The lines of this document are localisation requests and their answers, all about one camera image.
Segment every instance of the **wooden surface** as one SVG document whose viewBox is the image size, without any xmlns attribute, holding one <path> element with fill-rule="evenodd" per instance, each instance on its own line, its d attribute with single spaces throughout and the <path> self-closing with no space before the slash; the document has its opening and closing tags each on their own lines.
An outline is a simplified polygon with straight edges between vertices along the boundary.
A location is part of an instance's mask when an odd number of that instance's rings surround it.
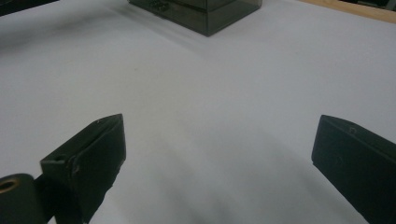
<svg viewBox="0 0 396 224">
<path fill-rule="evenodd" d="M 351 4 L 338 0 L 302 0 L 302 1 L 322 7 L 329 7 L 332 9 L 352 13 L 367 18 L 372 18 L 379 21 L 396 23 L 396 12 L 394 11 L 389 11 L 376 7 L 366 7 L 366 6 Z"/>
</svg>

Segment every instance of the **white table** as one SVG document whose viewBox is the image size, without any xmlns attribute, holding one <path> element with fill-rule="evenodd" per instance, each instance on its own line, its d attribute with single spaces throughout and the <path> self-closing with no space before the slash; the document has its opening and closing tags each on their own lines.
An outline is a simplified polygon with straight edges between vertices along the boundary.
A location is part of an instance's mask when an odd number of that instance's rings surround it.
<svg viewBox="0 0 396 224">
<path fill-rule="evenodd" d="M 365 223 L 312 165 L 321 114 L 396 142 L 396 25 L 297 1 L 212 37 L 123 0 L 0 18 L 0 176 L 122 113 L 94 224 Z"/>
</svg>

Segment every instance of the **white surface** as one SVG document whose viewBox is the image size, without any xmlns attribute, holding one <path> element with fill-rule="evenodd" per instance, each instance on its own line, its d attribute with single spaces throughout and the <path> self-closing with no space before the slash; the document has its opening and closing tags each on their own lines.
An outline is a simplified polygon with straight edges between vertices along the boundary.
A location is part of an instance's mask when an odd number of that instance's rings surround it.
<svg viewBox="0 0 396 224">
<path fill-rule="evenodd" d="M 396 142 L 396 26 L 294 1 L 207 38 L 123 0 L 0 18 L 0 176 L 122 113 L 92 223 L 365 223 L 312 165 L 318 119 Z"/>
</svg>

